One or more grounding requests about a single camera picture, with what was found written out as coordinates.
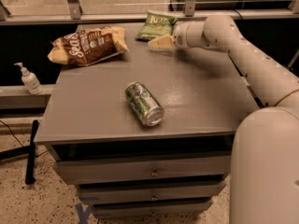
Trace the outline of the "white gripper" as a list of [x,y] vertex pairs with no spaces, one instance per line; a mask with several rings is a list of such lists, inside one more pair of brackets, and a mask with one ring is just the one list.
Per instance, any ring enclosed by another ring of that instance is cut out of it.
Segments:
[[204,23],[202,21],[186,21],[178,23],[171,35],[156,37],[148,42],[152,50],[169,50],[175,44],[178,48],[203,48],[209,42],[204,36]]

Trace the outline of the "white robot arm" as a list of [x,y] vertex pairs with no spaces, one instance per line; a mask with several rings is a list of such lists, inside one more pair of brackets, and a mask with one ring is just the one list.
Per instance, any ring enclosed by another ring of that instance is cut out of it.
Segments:
[[250,43],[232,17],[178,24],[149,47],[226,52],[263,108],[237,128],[230,171],[230,224],[299,224],[299,78]]

